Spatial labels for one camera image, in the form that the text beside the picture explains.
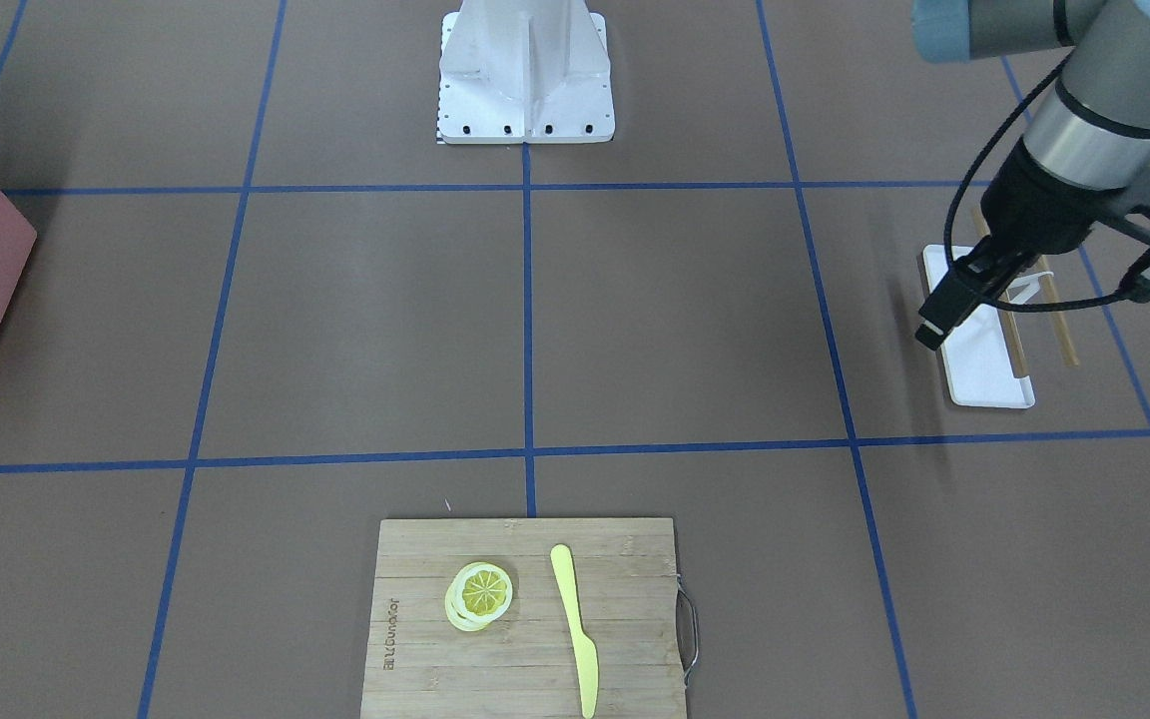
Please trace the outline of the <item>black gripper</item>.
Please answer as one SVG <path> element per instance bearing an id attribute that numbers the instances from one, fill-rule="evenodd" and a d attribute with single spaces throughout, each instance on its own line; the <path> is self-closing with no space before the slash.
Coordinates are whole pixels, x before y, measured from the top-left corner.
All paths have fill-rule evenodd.
<path id="1" fill-rule="evenodd" d="M 986 188 L 980 208 L 990 240 L 977 243 L 973 257 L 923 255 L 926 271 L 940 271 L 918 314 L 914 339 L 938 351 L 946 338 L 984 300 L 1005 301 L 1009 288 L 1032 270 L 1041 255 L 1068 254 L 1098 222 L 1092 205 L 1121 190 L 1087 190 L 1070 184 L 1038 165 L 1026 141 L 1015 141 L 999 173 Z"/>

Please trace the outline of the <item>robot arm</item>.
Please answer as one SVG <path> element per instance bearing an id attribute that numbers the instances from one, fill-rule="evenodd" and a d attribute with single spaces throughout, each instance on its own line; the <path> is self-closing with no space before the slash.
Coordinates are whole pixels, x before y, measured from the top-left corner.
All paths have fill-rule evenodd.
<path id="1" fill-rule="evenodd" d="M 917 1 L 911 24 L 931 63 L 1067 49 L 1009 114 L 1013 123 L 1035 108 L 977 205 L 984 237 L 931 286 L 917 341 L 940 350 L 982 305 L 1022 313 L 1003 298 L 1010 284 L 1080 247 L 1095 225 L 1144 254 L 1113 293 L 1041 312 L 1150 303 L 1150 1 Z"/>

